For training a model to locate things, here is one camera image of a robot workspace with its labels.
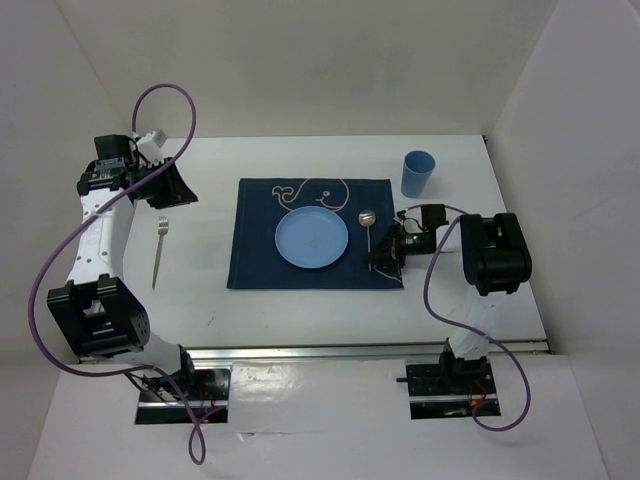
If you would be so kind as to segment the silver metal fork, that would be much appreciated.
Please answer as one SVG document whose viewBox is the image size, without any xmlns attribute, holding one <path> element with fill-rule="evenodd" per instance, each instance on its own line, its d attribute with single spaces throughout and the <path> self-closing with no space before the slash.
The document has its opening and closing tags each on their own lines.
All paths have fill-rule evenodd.
<svg viewBox="0 0 640 480">
<path fill-rule="evenodd" d="M 161 216 L 158 219 L 158 230 L 157 230 L 158 241 L 156 246 L 156 253 L 155 253 L 153 273 L 152 273 L 152 289 L 155 289 L 157 284 L 164 238 L 168 234 L 168 232 L 169 232 L 169 219 L 166 216 Z"/>
</svg>

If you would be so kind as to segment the silver metal spoon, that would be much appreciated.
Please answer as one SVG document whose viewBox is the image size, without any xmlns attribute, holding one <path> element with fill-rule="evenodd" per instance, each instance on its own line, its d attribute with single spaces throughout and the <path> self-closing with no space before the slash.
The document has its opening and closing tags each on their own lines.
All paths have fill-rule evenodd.
<svg viewBox="0 0 640 480">
<path fill-rule="evenodd" d="M 375 225 L 376 220 L 377 216 L 373 210 L 365 209 L 358 214 L 358 222 L 366 230 L 367 254 L 372 251 L 371 228 Z"/>
</svg>

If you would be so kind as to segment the navy whale placemat cloth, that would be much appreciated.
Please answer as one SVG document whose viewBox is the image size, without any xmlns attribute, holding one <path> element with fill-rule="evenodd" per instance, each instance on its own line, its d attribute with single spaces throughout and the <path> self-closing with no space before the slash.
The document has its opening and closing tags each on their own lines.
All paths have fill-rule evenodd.
<svg viewBox="0 0 640 480">
<path fill-rule="evenodd" d="M 349 243 L 333 264 L 303 269 L 278 253 L 274 235 L 289 212 L 307 206 L 327 208 L 346 224 Z M 384 275 L 364 261 L 366 230 L 358 214 L 373 210 L 372 246 L 385 236 L 395 216 L 388 179 L 242 178 L 239 180 L 235 228 L 227 287 L 233 290 L 395 290 L 401 274 Z"/>
</svg>

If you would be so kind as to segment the light blue plastic plate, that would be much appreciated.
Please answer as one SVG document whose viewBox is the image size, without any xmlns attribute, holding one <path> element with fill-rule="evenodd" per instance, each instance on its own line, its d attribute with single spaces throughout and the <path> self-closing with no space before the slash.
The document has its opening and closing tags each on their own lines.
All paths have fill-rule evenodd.
<svg viewBox="0 0 640 480">
<path fill-rule="evenodd" d="M 303 269 L 320 269 L 344 254 L 349 233 L 345 222 L 333 211 L 307 206 L 287 213 L 279 221 L 274 241 L 288 263 Z"/>
</svg>

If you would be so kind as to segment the light blue plastic cup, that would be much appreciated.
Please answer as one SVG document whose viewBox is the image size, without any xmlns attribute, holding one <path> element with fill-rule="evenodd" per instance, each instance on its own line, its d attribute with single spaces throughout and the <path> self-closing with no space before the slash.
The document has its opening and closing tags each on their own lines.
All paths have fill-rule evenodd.
<svg viewBox="0 0 640 480">
<path fill-rule="evenodd" d="M 425 152 L 414 150 L 403 160 L 401 193 L 408 198 L 419 197 L 436 167 L 435 158 Z"/>
</svg>

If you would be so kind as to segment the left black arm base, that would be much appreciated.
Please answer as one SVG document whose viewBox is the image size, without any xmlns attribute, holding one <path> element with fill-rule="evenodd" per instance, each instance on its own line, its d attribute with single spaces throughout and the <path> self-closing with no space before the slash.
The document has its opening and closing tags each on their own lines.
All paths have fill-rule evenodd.
<svg viewBox="0 0 640 480">
<path fill-rule="evenodd" d="M 136 425 L 190 424 L 191 419 L 175 389 L 163 377 L 130 374 L 139 391 Z M 205 424 L 228 422 L 231 367 L 195 369 L 174 376 L 195 417 Z"/>
</svg>

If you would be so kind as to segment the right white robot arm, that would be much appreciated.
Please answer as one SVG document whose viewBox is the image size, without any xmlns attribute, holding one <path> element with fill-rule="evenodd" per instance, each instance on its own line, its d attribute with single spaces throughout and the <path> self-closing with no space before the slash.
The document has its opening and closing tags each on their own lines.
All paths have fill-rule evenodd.
<svg viewBox="0 0 640 480">
<path fill-rule="evenodd" d="M 407 212 L 399 211 L 383 239 L 368 247 L 365 261 L 378 273 L 398 273 L 408 256 L 442 252 L 449 236 L 459 232 L 463 274 L 470 286 L 465 319 L 446 340 L 436 369 L 440 387 L 457 392 L 469 383 L 471 375 L 484 373 L 496 309 L 506 296 L 529 281 L 531 255 L 513 213 L 486 218 L 444 204 L 416 207 L 421 214 L 417 231 L 405 228 Z"/>
</svg>

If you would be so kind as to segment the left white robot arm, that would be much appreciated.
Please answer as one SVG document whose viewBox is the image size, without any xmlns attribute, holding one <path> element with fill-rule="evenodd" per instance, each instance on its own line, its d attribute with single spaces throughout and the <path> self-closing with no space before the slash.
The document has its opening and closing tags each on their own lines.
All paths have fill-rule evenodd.
<svg viewBox="0 0 640 480">
<path fill-rule="evenodd" d="M 198 200 L 175 166 L 163 167 L 165 141 L 161 130 L 95 138 L 97 158 L 77 183 L 83 217 L 92 223 L 65 284 L 48 292 L 47 306 L 77 357 L 157 366 L 165 371 L 163 388 L 186 399 L 199 378 L 189 354 L 152 333 L 145 308 L 123 280 L 137 202 L 161 210 Z"/>
</svg>

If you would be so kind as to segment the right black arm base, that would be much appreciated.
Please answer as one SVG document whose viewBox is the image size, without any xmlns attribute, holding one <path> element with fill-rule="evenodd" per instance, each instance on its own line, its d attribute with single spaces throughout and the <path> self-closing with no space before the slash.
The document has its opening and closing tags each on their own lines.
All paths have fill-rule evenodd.
<svg viewBox="0 0 640 480">
<path fill-rule="evenodd" d="M 438 364 L 407 364 L 396 382 L 409 396 L 412 420 L 468 418 L 501 415 L 490 366 L 479 374 L 446 377 Z"/>
</svg>

